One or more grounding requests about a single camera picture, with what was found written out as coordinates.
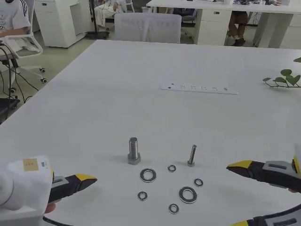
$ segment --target outlet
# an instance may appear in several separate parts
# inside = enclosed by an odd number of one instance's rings
[[[229,89],[228,87],[217,87],[217,86],[199,86],[199,85],[187,85],[187,84],[161,84],[160,89],[162,90],[173,90],[173,91],[186,91],[186,92],[199,92],[199,93],[218,93],[218,94],[232,94],[237,95],[238,93]]]

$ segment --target floor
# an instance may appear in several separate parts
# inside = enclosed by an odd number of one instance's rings
[[[255,34],[256,28],[248,27],[245,33],[245,39],[246,47],[252,46],[252,40],[253,36]],[[193,40],[189,38],[189,35],[185,35],[184,33],[193,33],[193,28],[183,28],[182,29],[182,36],[181,36],[181,43],[184,44],[193,44]],[[46,72],[44,73],[44,77],[50,81],[53,79],[57,74],[60,73],[62,69],[64,69],[69,63],[71,63],[78,55],[80,55],[86,48],[88,48],[94,41],[93,40],[86,40],[83,39],[79,41],[78,43],[74,44],[68,49],[63,48],[48,48],[44,46],[43,39],[41,34],[38,32],[36,33],[36,39],[41,44],[41,46],[44,49],[44,52],[42,55],[37,57],[30,57],[27,59],[22,59],[19,61],[20,65],[40,65],[43,68],[46,68]],[[114,39],[114,31],[111,31],[110,40]],[[234,40],[232,38],[229,38],[228,45],[231,45],[234,43]],[[43,88],[45,84],[42,84],[42,82],[39,80],[38,77],[32,76],[32,75],[26,75],[23,74],[25,79],[35,86],[37,89]],[[4,77],[4,91],[8,93],[8,72],[3,73]],[[17,109],[23,104],[23,97],[21,94],[21,91],[23,92],[24,98],[26,99],[29,96],[34,95],[37,91],[33,89],[30,85],[26,83],[22,78],[18,77],[17,82],[21,89],[18,88],[16,83],[13,84],[13,87],[17,89],[16,93],[14,95],[18,96],[18,99],[21,100],[19,103]],[[0,81],[0,98],[6,98],[7,96],[2,92],[3,90],[3,84]]]

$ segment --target screw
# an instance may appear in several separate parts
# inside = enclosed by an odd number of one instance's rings
[[[194,157],[196,155],[196,149],[197,149],[197,146],[196,145],[193,145],[192,146],[192,149],[191,149],[191,153],[190,153],[190,158],[189,160],[187,161],[187,165],[190,166],[190,167],[193,167],[194,166]]]
[[[141,161],[140,153],[138,152],[137,138],[130,138],[128,145],[130,153],[127,155],[127,162],[128,164],[137,165]]]

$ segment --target metal washer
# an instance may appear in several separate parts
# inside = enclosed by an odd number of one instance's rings
[[[168,210],[171,214],[177,214],[179,212],[179,206],[177,204],[170,204],[168,207]]]
[[[192,199],[186,199],[184,196],[183,196],[183,193],[185,191],[190,191],[193,195]],[[196,191],[192,188],[192,187],[183,187],[180,191],[179,191],[179,196],[180,196],[180,199],[184,202],[184,203],[187,203],[187,204],[192,204],[194,203],[196,200],[197,200],[197,193]]]
[[[200,178],[197,178],[194,180],[194,185],[197,187],[202,187],[204,185],[204,182]]]
[[[139,192],[139,193],[138,193],[138,199],[139,199],[140,201],[146,200],[146,199],[147,199],[147,193],[146,193],[146,192]]]
[[[145,172],[150,172],[150,173],[152,173],[152,178],[151,178],[151,179],[146,179],[146,178],[144,177]],[[155,172],[153,169],[151,169],[151,168],[143,169],[143,170],[141,171],[141,173],[140,173],[140,178],[141,178],[141,180],[143,180],[145,183],[153,182],[153,181],[156,179],[156,177],[157,177],[156,172]]]
[[[168,169],[169,172],[172,173],[172,172],[175,172],[177,168],[176,168],[175,165],[169,165],[169,166],[167,167],[167,169]]]

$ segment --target bolt head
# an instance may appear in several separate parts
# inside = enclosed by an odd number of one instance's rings
[[[194,167],[194,163],[190,164],[189,161],[187,161],[187,165],[188,165],[189,167]]]
[[[131,159],[130,154],[127,155],[127,163],[131,165],[137,165],[139,162],[141,162],[140,153],[138,153],[138,159],[134,160]]]

